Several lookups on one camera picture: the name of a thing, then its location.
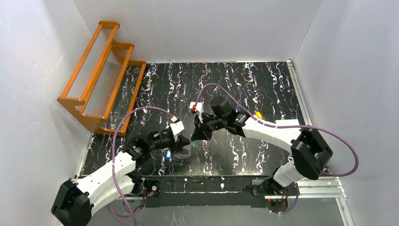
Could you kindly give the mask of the blue key tag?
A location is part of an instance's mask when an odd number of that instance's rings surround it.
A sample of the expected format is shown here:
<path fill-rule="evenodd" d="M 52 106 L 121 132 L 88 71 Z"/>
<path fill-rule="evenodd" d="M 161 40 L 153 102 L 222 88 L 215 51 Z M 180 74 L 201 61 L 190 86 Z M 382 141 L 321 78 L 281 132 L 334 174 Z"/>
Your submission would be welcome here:
<path fill-rule="evenodd" d="M 170 150 L 168 150 L 167 153 L 166 153 L 165 159 L 166 160 L 170 160 L 171 158 L 172 158 L 172 153 L 171 153 Z"/>

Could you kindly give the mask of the yellow key tag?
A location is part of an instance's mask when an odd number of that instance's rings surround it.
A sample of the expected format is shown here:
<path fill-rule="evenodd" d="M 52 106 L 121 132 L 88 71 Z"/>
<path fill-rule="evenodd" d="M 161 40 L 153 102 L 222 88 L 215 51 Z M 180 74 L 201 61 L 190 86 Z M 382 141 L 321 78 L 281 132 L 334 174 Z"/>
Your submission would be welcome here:
<path fill-rule="evenodd" d="M 254 116 L 255 116 L 256 118 L 258 118 L 258 119 L 263 119 L 263 116 L 262 116 L 262 114 L 261 114 L 259 111 L 255 111 L 255 112 L 254 112 Z"/>

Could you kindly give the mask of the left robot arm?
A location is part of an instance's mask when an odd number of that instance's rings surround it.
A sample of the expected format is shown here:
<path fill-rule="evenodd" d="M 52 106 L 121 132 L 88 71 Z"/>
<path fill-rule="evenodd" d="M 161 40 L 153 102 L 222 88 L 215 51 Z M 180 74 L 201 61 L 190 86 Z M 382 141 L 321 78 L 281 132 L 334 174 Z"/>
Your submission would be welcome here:
<path fill-rule="evenodd" d="M 175 137 L 170 128 L 138 135 L 115 156 L 114 162 L 75 182 L 63 182 L 51 213 L 64 226 L 85 226 L 99 209 L 121 194 L 145 197 L 154 185 L 147 185 L 136 169 L 150 158 L 152 151 L 169 149 L 175 153 L 190 143 L 184 135 Z"/>

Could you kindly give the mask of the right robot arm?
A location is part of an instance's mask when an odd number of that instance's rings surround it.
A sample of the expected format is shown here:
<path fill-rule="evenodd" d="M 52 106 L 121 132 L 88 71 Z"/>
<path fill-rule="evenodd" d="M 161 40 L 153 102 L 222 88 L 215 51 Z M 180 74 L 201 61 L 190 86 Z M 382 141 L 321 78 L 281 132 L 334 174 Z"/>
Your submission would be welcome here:
<path fill-rule="evenodd" d="M 212 114 L 205 113 L 202 103 L 191 102 L 189 109 L 195 114 L 192 141 L 210 140 L 213 131 L 225 129 L 233 135 L 255 138 L 286 150 L 292 161 L 274 170 L 261 184 L 267 193 L 277 192 L 303 178 L 317 180 L 333 151 L 315 129 L 302 129 L 298 124 L 270 123 L 247 111 L 237 111 L 222 96 L 211 100 Z"/>

